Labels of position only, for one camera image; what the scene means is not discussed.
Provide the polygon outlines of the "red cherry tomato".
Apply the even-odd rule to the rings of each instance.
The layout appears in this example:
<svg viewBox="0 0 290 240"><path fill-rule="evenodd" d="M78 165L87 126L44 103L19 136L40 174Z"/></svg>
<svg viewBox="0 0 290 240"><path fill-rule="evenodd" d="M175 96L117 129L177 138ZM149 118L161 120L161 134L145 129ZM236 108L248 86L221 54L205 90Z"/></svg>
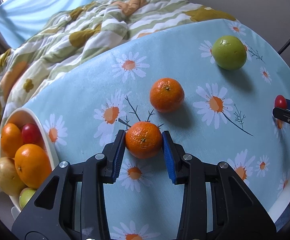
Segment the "red cherry tomato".
<svg viewBox="0 0 290 240"><path fill-rule="evenodd" d="M38 144L40 141L40 131L35 124L25 124L21 129L21 136L24 144Z"/></svg>
<svg viewBox="0 0 290 240"><path fill-rule="evenodd" d="M274 101L275 108L286 109L287 108L287 101L282 95L278 95Z"/></svg>

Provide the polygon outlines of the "small mandarin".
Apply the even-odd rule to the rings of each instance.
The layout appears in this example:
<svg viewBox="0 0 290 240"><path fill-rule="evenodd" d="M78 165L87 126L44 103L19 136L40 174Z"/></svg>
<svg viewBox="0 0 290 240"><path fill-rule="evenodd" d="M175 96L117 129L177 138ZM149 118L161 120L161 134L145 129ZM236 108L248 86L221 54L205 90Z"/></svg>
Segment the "small mandarin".
<svg viewBox="0 0 290 240"><path fill-rule="evenodd" d="M149 159L159 153L162 147L162 134L158 126L140 121L127 130L125 145L134 157Z"/></svg>
<svg viewBox="0 0 290 240"><path fill-rule="evenodd" d="M151 87L150 103L160 113L169 113L179 109L185 99L185 92L178 81L164 77Z"/></svg>

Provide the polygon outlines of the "green apple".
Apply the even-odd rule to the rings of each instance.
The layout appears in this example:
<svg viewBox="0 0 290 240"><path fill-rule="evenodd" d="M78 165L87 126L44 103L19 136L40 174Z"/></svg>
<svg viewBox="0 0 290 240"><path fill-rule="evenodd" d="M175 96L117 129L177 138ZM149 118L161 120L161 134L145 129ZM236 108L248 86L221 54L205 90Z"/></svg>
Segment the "green apple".
<svg viewBox="0 0 290 240"><path fill-rule="evenodd" d="M244 45L231 35L218 38L212 46L211 54L220 68L230 71L242 68L247 61Z"/></svg>
<svg viewBox="0 0 290 240"><path fill-rule="evenodd" d="M36 193L36 189L32 189L29 187L21 191L19 195L19 206L21 210L25 207L25 205L29 202L29 200L35 193Z"/></svg>

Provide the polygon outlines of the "large orange in bowl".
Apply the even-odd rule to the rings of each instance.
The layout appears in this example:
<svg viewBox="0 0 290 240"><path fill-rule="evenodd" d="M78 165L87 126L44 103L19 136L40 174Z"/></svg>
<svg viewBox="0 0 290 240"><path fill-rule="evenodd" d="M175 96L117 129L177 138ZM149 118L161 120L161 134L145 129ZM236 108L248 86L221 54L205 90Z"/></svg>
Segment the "large orange in bowl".
<svg viewBox="0 0 290 240"><path fill-rule="evenodd" d="M14 164L21 181L33 189L38 189L52 172L48 155L35 144L25 144L18 148Z"/></svg>

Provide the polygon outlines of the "yellow pear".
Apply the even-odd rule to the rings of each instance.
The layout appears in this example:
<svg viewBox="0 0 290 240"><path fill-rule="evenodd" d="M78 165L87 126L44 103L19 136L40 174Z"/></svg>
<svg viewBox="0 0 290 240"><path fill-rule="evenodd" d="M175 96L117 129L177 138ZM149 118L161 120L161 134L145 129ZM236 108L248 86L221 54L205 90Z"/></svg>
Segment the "yellow pear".
<svg viewBox="0 0 290 240"><path fill-rule="evenodd" d="M0 158L0 189L9 196L17 197L25 187L17 174L14 160L10 157Z"/></svg>

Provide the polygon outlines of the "red cherry tomato in bowl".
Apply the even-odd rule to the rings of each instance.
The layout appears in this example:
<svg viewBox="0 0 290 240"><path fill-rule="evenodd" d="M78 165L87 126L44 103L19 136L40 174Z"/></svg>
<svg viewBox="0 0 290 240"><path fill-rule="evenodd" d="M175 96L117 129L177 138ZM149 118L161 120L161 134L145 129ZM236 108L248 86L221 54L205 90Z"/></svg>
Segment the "red cherry tomato in bowl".
<svg viewBox="0 0 290 240"><path fill-rule="evenodd" d="M38 144L40 141L40 131L35 124L25 124L21 129L21 136L24 144Z"/></svg>

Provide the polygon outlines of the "blue daisy tablecloth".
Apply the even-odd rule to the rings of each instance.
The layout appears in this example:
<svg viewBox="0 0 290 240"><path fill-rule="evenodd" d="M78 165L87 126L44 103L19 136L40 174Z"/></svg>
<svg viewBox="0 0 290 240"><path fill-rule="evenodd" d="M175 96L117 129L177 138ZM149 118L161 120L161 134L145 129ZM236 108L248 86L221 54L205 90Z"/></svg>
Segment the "blue daisy tablecloth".
<svg viewBox="0 0 290 240"><path fill-rule="evenodd" d="M247 61L220 68L214 42L237 37ZM150 103L153 84L180 83L179 109L160 113ZM290 68L257 33L229 20L159 31L122 44L67 72L29 100L55 142L60 161L76 164L102 151L117 133L139 121L168 131L201 161L226 161L267 211L290 181L290 126L272 115L278 95L290 99Z"/></svg>

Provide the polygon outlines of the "orange at bowl back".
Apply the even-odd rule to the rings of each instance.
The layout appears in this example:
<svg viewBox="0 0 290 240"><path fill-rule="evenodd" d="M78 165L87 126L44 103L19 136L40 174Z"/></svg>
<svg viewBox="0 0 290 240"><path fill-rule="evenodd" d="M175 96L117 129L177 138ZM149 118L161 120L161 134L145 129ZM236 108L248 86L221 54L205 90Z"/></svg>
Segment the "orange at bowl back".
<svg viewBox="0 0 290 240"><path fill-rule="evenodd" d="M14 158L18 148L23 145L20 129L15 124L6 124L2 129L0 144L3 153Z"/></svg>

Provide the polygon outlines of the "cream fruit bowl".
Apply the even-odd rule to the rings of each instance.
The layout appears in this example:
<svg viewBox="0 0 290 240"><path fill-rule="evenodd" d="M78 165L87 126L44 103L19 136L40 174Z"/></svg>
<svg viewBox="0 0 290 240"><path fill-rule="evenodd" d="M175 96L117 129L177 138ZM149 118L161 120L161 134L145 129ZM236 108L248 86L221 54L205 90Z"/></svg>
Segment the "cream fruit bowl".
<svg viewBox="0 0 290 240"><path fill-rule="evenodd" d="M53 138L27 108L16 109L0 135L0 189L20 212L59 163Z"/></svg>

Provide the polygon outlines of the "striped floral duvet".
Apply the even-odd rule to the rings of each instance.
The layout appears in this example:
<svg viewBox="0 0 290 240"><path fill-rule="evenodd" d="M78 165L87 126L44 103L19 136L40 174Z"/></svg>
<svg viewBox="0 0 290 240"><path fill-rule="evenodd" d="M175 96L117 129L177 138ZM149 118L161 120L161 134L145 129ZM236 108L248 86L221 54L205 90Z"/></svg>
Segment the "striped floral duvet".
<svg viewBox="0 0 290 240"><path fill-rule="evenodd" d="M0 136L7 118L67 72L125 42L227 12L188 0L93 0L49 18L41 31L0 54Z"/></svg>

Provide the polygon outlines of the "light blue window sheet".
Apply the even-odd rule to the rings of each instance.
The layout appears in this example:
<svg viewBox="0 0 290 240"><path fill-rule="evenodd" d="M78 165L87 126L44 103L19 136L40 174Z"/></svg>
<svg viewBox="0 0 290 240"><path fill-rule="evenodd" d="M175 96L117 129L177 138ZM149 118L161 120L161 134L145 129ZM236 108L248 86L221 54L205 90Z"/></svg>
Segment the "light blue window sheet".
<svg viewBox="0 0 290 240"><path fill-rule="evenodd" d="M11 48L17 48L38 33L49 18L93 0L6 0L0 5L0 33Z"/></svg>

